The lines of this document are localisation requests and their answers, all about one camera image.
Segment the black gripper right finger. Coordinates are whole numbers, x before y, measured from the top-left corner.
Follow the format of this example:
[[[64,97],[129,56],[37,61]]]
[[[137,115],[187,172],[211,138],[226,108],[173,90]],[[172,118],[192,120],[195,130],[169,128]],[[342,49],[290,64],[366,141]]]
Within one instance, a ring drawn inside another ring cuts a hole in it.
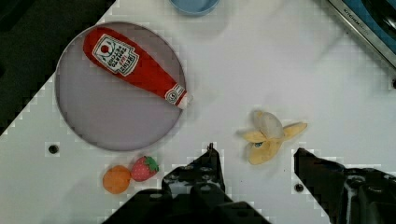
[[[346,168],[304,148],[293,155],[294,173],[331,224],[396,224],[396,179],[374,168]]]

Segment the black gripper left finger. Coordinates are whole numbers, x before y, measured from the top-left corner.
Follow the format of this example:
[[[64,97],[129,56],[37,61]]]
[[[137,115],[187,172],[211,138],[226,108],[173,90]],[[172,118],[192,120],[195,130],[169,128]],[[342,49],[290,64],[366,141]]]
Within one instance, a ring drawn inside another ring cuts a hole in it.
[[[219,153],[212,145],[199,158],[166,175],[160,189],[144,189],[103,224],[271,224],[246,202],[225,193]]]

